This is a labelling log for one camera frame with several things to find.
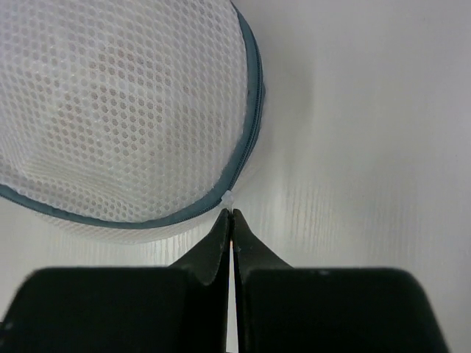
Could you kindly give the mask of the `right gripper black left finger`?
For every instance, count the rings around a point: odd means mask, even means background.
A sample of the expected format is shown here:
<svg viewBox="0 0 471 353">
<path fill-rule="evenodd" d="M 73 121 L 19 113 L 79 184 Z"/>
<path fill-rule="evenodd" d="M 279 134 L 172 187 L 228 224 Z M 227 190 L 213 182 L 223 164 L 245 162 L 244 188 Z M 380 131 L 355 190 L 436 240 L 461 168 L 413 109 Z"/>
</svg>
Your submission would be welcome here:
<svg viewBox="0 0 471 353">
<path fill-rule="evenodd" d="M 1 323 L 3 352 L 224 352 L 230 213 L 166 267 L 32 272 Z"/>
</svg>

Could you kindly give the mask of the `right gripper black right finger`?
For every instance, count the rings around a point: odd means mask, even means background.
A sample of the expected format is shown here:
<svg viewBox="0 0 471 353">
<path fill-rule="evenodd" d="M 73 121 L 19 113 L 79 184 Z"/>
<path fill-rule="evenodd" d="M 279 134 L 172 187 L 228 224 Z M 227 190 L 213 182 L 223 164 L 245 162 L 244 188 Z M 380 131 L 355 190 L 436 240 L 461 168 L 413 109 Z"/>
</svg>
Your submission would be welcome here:
<svg viewBox="0 0 471 353">
<path fill-rule="evenodd" d="M 421 284 L 398 268 L 295 268 L 232 216 L 241 352 L 447 352 Z"/>
</svg>

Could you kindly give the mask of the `white mesh laundry bag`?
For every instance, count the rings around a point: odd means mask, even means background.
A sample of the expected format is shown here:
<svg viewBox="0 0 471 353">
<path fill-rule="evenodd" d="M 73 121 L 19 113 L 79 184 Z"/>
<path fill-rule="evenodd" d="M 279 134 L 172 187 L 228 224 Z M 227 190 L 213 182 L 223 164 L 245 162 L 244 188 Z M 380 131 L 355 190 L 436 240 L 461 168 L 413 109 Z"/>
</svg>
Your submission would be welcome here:
<svg viewBox="0 0 471 353">
<path fill-rule="evenodd" d="M 1 197 L 87 237 L 168 237 L 220 205 L 265 87 L 231 1 L 3 1 Z"/>
</svg>

